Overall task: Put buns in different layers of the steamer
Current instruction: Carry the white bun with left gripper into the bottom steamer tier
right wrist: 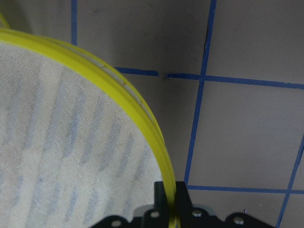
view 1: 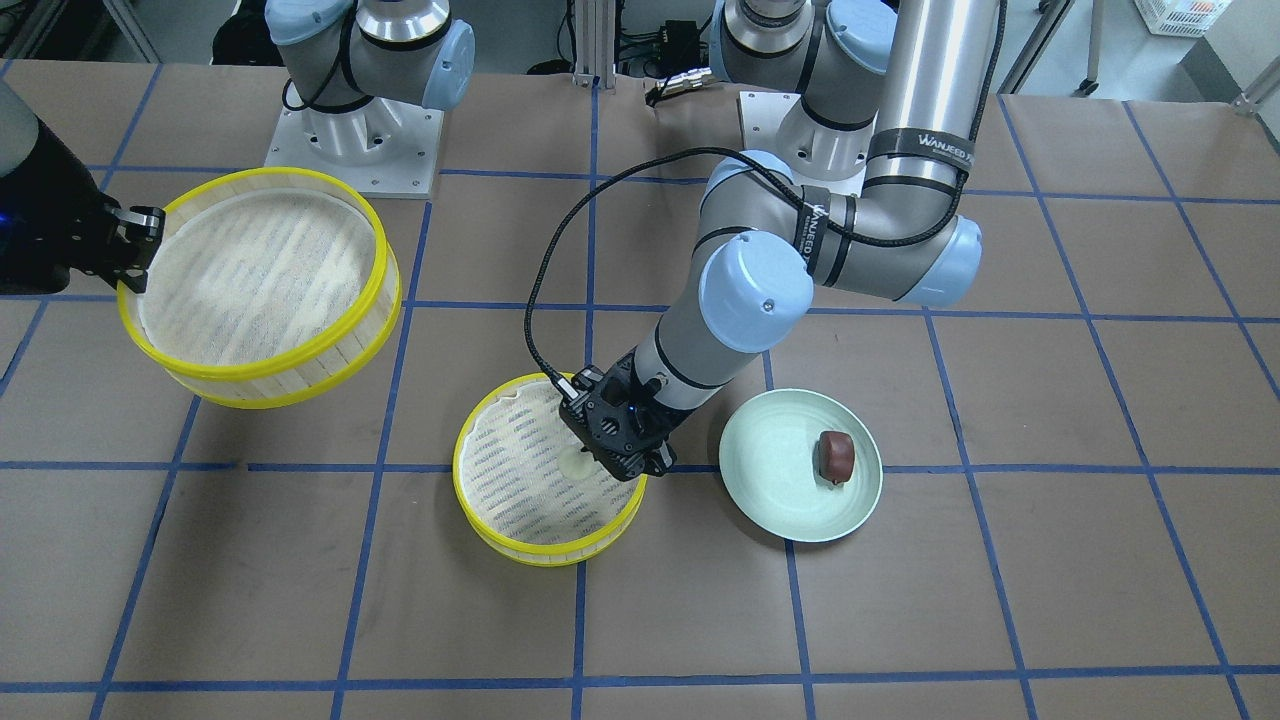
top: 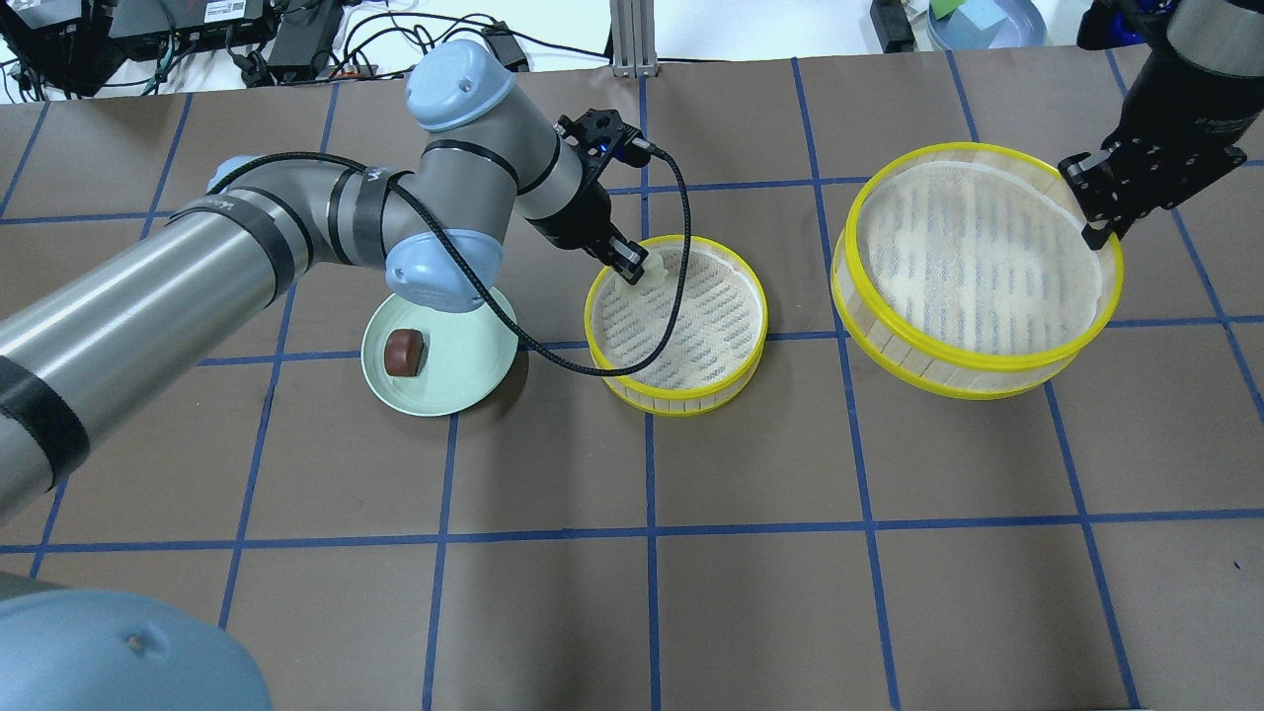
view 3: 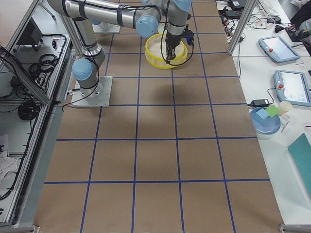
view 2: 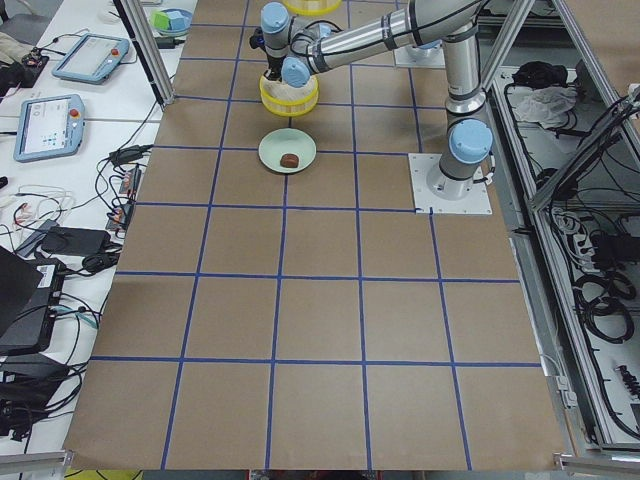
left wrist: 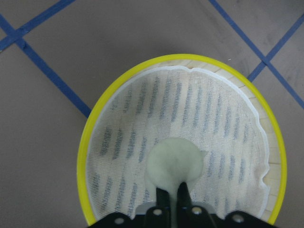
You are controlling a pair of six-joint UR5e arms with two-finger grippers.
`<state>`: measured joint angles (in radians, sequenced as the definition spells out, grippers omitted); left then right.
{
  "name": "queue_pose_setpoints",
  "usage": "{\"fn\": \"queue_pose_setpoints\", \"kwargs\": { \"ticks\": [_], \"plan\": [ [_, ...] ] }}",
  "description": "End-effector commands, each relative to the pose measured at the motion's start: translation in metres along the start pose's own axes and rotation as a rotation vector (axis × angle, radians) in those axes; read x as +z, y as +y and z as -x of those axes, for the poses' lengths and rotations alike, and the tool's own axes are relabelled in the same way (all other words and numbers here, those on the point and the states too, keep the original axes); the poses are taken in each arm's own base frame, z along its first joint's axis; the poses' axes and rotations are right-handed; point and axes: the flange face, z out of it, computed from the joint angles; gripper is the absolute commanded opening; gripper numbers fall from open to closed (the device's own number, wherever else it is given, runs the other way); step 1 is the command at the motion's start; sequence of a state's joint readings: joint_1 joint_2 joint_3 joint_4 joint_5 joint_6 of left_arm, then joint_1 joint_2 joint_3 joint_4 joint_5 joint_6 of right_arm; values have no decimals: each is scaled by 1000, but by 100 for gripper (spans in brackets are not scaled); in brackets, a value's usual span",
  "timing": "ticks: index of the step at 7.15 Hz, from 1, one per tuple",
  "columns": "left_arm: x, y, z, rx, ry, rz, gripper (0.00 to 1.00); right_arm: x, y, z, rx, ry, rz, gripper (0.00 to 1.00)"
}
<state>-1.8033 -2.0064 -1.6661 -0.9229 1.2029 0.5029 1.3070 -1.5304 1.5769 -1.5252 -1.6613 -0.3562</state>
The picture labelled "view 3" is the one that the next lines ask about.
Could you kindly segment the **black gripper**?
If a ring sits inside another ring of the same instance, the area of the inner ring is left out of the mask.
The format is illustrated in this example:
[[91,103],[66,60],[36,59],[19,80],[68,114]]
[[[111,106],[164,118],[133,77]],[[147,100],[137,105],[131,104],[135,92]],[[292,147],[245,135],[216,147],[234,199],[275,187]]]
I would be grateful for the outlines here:
[[175,49],[181,42],[181,35],[166,33],[166,63],[170,64],[175,59]]

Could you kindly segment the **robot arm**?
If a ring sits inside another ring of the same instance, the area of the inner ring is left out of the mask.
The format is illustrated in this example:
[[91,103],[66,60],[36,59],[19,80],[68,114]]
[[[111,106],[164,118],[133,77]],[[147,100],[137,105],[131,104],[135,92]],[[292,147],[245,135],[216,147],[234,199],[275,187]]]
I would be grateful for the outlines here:
[[162,17],[168,23],[165,42],[165,62],[175,58],[175,49],[185,38],[193,45],[193,32],[186,22],[190,18],[190,0],[144,0],[141,5],[129,6],[105,0],[50,0],[48,4],[59,14],[73,20],[81,40],[83,57],[72,65],[72,72],[85,98],[100,93],[99,68],[105,51],[96,40],[92,20],[132,28],[145,38],[155,32]]

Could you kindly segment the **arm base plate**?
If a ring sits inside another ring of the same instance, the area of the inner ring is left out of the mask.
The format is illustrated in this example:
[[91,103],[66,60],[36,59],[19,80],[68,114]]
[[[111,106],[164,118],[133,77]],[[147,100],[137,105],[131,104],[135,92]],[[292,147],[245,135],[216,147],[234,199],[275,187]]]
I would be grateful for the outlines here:
[[100,76],[99,84],[96,90],[87,98],[85,96],[90,94],[93,90],[76,91],[72,94],[71,104],[72,107],[108,107],[111,95],[113,77]]
[[120,26],[101,22],[100,24],[92,24],[95,34],[113,34],[120,32]]

